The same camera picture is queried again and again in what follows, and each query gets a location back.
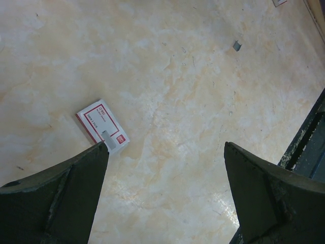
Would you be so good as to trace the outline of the grey staple strip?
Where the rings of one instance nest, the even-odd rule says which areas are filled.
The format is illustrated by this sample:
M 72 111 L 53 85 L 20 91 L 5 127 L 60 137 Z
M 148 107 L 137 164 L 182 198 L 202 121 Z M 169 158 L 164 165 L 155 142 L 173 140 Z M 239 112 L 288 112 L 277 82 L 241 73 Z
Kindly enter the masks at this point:
M 233 43 L 233 49 L 234 49 L 236 52 L 238 52 L 238 51 L 241 49 L 241 46 L 242 46 L 242 44 L 241 44 L 238 40 L 236 40 L 236 41 Z

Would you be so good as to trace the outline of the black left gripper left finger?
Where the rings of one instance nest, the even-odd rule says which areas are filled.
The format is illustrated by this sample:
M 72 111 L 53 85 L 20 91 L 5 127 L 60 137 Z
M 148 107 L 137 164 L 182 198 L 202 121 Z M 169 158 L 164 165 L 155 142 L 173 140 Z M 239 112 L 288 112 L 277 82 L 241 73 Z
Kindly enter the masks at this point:
M 88 243 L 108 165 L 101 142 L 1 187 L 1 243 Z

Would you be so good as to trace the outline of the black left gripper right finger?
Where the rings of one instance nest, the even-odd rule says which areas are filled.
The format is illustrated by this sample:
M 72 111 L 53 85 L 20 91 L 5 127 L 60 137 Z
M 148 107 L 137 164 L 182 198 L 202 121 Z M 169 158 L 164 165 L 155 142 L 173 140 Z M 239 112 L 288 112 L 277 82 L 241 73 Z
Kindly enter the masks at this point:
M 224 160 L 244 243 L 324 243 L 324 183 L 232 142 Z

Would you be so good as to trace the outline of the red white staple box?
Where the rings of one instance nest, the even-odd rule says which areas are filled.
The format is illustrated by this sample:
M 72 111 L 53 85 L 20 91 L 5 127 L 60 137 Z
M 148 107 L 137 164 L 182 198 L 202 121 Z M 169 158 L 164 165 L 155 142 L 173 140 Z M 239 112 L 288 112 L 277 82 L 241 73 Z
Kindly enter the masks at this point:
M 76 117 L 95 143 L 104 142 L 110 154 L 122 151 L 129 138 L 103 99 L 76 113 Z

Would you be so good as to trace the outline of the wooden tray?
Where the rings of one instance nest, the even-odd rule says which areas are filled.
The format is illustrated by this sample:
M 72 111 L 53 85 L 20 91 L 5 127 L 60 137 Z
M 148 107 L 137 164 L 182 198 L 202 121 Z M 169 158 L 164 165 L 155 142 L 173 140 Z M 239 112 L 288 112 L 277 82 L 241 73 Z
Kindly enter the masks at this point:
M 304 3 L 324 42 L 324 0 L 304 0 Z

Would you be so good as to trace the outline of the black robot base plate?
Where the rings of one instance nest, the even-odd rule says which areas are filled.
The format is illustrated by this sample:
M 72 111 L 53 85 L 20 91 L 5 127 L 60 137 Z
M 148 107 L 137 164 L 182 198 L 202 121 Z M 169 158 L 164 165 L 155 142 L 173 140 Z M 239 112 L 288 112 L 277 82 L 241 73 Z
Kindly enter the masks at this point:
M 324 182 L 324 92 L 320 94 L 278 166 Z

